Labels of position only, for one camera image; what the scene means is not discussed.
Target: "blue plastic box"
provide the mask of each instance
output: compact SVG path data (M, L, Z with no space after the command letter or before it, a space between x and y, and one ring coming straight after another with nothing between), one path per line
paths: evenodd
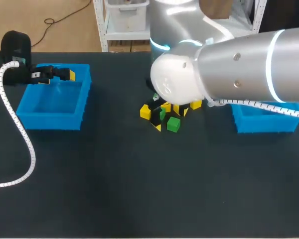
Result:
M80 130L84 107L88 98L91 75L87 64L38 64L57 68L70 68L75 81L28 85L16 114L26 129Z
M298 103L269 103L299 111ZM250 106L231 105L238 133L294 132L299 118Z

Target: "green block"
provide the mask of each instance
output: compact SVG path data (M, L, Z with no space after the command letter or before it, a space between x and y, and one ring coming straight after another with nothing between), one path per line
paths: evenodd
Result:
M163 120L165 118L165 115L166 115L166 109L161 107L161 112L159 113L160 120Z
M154 96L153 96L153 100L156 101L158 98L159 98L159 95L157 93L155 93Z
M177 133L180 127L180 119L171 117L167 122L167 130Z

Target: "white cable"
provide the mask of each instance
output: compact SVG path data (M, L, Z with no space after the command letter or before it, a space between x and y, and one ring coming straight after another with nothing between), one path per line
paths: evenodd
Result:
M240 101L240 100L217 100L216 102L219 102L220 104L234 104L234 105L245 105L245 106L251 106L259 109L263 109L266 111L271 111L283 115L293 116L299 118L299 111L290 110L287 108L282 108L279 106L273 106L268 105L266 103L256 102L256 101Z
M25 132L20 120L18 119L15 112L13 111L9 100L6 97L4 88L3 88L3 82L2 81L3 81L4 72L8 68L16 68L16 67L19 67L19 62L11 61L7 64L2 65L2 67L0 68L0 96L3 100L3 103L6 107L6 109L8 110L10 116L12 117L15 125L18 127L20 133L22 134L22 137L23 137L26 145L28 146L30 157L31 157L31 164L30 164L30 168L28 169L27 173L24 174L21 178L16 179L16 180L11 181L11 182L7 182L7 183L0 183L0 188L8 187L8 186L12 186L12 185L21 183L22 181L24 181L25 179L27 179L31 175L31 173L33 172L34 167L35 167L35 152L34 152L34 148L33 148L33 145L31 143L31 140L30 140L29 136L27 135L27 133Z

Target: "black table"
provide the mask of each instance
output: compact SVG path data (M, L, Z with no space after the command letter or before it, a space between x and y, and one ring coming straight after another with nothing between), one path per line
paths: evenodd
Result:
M231 108L189 111L178 133L140 118L146 53L35 53L87 63L81 131L29 131L34 173L0 189L0 237L299 237L299 127L238 135ZM14 109L24 87L6 87ZM0 99L0 182L29 167Z

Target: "yellow cube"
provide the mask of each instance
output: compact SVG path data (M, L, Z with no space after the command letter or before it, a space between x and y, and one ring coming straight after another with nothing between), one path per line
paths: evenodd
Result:
M165 108L166 113L169 113L171 111L171 104L166 102L161 105L162 108Z
M194 101L194 102L190 103L190 107L193 110L200 108L201 105L202 105L202 101Z
M140 110L140 116L142 118L150 120L150 109L149 109L148 105L143 105L143 107Z

